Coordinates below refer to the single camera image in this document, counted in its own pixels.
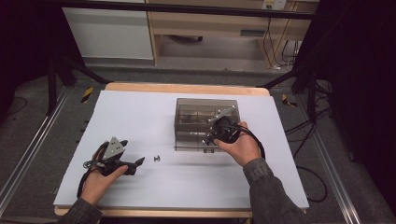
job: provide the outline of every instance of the person's left hand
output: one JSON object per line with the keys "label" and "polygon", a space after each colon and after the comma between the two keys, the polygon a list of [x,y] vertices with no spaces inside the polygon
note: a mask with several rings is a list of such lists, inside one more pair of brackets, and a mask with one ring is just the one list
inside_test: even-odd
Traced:
{"label": "person's left hand", "polygon": [[88,175],[85,181],[84,188],[81,192],[80,198],[87,203],[96,206],[97,203],[105,195],[110,186],[128,169],[127,165],[121,166],[115,170],[111,175],[102,175],[96,167],[92,167],[92,172]]}

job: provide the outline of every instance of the metal rail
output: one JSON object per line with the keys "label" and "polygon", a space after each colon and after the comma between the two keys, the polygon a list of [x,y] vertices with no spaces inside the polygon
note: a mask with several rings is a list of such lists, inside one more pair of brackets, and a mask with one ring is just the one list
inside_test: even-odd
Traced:
{"label": "metal rail", "polygon": [[322,16],[310,12],[295,12],[281,10],[264,10],[237,7],[202,7],[186,5],[168,4],[146,4],[146,3],[126,3],[126,2],[105,2],[86,0],[36,0],[45,4],[53,4],[59,7],[76,7],[92,9],[111,9],[126,11],[150,11],[150,12],[172,12],[191,13],[206,15],[241,16],[241,17],[262,17],[280,18],[296,20],[327,20],[330,16]]}
{"label": "metal rail", "polygon": [[[300,95],[296,97],[298,105],[304,105],[304,100],[301,99]],[[305,119],[309,119],[307,113],[305,112],[305,108],[300,106],[301,111]],[[344,186],[343,180],[335,169],[334,164],[332,163],[332,159],[327,152],[326,147],[320,137],[318,130],[314,132],[314,142],[317,146],[318,156],[323,165],[323,169],[326,173],[326,176],[329,178],[329,182],[332,186],[332,191],[334,192],[335,198],[337,199],[338,204],[340,205],[341,212],[346,219],[346,223],[348,224],[360,224],[361,220],[359,215],[353,205],[352,201],[349,198],[349,194],[347,193],[347,189]]]}
{"label": "metal rail", "polygon": [[18,188],[18,185],[21,183],[24,175],[26,174],[30,164],[32,163],[33,159],[35,158],[35,154],[40,149],[41,145],[43,144],[44,140],[47,137],[47,134],[50,131],[54,121],[58,117],[60,111],[64,106],[64,102],[70,92],[71,87],[64,87],[62,92],[58,98],[58,104],[53,110],[50,115],[47,115],[44,119],[43,123],[41,124],[40,128],[35,134],[35,137],[29,144],[29,147],[26,148],[23,156],[21,157],[20,161],[18,162],[17,166],[14,168],[11,176],[7,180],[6,184],[0,191],[0,217],[4,214],[6,207],[11,200],[12,196],[14,195],[15,191]]}

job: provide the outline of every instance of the electrical outlet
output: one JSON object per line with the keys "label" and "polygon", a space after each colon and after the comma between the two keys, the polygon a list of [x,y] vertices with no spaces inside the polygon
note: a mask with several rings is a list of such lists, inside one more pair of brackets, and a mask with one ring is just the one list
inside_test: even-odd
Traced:
{"label": "electrical outlet", "polygon": [[273,10],[283,10],[286,5],[286,0],[275,0],[274,5],[272,6]]}
{"label": "electrical outlet", "polygon": [[264,0],[262,2],[262,9],[272,10],[275,0]]}

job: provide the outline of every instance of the yellow tape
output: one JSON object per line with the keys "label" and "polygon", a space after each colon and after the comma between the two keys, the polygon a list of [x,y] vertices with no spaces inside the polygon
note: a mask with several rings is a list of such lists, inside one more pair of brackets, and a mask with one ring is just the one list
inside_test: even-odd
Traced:
{"label": "yellow tape", "polygon": [[290,103],[290,102],[288,101],[288,98],[286,97],[286,94],[282,94],[282,104],[284,104],[284,105],[290,105],[290,106],[292,106],[292,107],[297,107],[297,106],[298,106],[297,103]]}
{"label": "yellow tape", "polygon": [[85,90],[84,96],[81,99],[82,103],[87,103],[88,98],[90,98],[92,91],[93,91],[93,87],[89,87],[87,88],[87,90]]}

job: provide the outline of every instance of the transparent box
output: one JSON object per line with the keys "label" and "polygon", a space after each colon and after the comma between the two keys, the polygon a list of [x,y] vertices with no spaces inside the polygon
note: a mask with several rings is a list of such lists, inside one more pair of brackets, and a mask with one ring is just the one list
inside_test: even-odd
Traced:
{"label": "transparent box", "polygon": [[221,150],[214,144],[206,144],[207,135],[213,125],[209,120],[230,107],[234,107],[234,110],[226,116],[239,122],[236,100],[178,98],[175,114],[175,150],[220,152]]}

